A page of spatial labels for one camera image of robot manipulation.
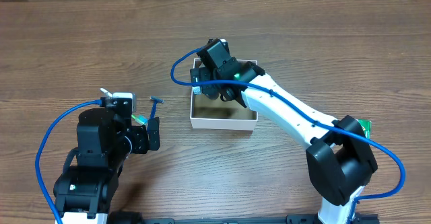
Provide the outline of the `blue disposable razor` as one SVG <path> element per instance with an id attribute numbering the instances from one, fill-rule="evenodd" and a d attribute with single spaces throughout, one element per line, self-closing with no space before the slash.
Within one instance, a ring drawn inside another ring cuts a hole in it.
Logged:
<path id="1" fill-rule="evenodd" d="M 153 102 L 153 106 L 147 122 L 147 129 L 149 132 L 153 132 L 159 130 L 160 125 L 160 119 L 156 117 L 157 104 L 163 104 L 164 100 L 156 96 L 150 96 L 150 100 Z"/>

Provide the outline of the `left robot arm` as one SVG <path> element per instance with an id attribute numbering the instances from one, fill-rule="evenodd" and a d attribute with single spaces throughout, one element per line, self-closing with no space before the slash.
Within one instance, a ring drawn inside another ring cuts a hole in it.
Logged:
<path id="1" fill-rule="evenodd" d="M 55 182 L 55 208 L 62 223 L 107 223 L 119 176 L 131 154 L 160 148 L 160 119 L 133 126 L 131 115 L 93 108 L 79 115 L 78 146 L 68 153 Z"/>

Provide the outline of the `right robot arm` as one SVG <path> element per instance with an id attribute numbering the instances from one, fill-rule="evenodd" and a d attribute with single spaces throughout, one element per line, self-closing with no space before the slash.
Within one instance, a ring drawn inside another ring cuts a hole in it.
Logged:
<path id="1" fill-rule="evenodd" d="M 308 174 L 321 195 L 316 214 L 291 214 L 286 223 L 378 223 L 377 215 L 354 210 L 354 199 L 378 165 L 360 138 L 362 125 L 347 115 L 323 114 L 282 89 L 256 63 L 238 61 L 225 40 L 211 39 L 197 49 L 202 65 L 190 70 L 193 90 L 214 100 L 237 101 L 274 121 L 306 151 Z"/>

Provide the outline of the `green small carton box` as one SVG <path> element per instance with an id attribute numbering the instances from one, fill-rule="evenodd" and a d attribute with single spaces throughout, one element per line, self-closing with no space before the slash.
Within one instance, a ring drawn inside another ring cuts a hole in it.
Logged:
<path id="1" fill-rule="evenodd" d="M 372 132 L 372 122 L 370 120 L 364 120 L 364 119 L 358 119 L 358 122 L 362 127 L 365 137 L 367 139 L 370 139 L 371 132 Z"/>

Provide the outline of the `white green toothbrush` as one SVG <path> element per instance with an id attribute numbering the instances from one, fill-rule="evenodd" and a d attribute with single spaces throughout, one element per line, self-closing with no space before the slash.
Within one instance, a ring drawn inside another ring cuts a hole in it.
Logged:
<path id="1" fill-rule="evenodd" d="M 137 98 L 134 93 L 131 92 L 114 92 L 111 93 L 107 89 L 100 88 L 100 91 L 108 98 L 112 100 L 121 100 L 126 99 L 124 105 L 129 105 L 131 107 L 130 118 L 133 119 L 136 123 L 145 125 L 147 124 L 147 118 L 144 116 L 140 116 L 136 114 L 137 109 Z"/>

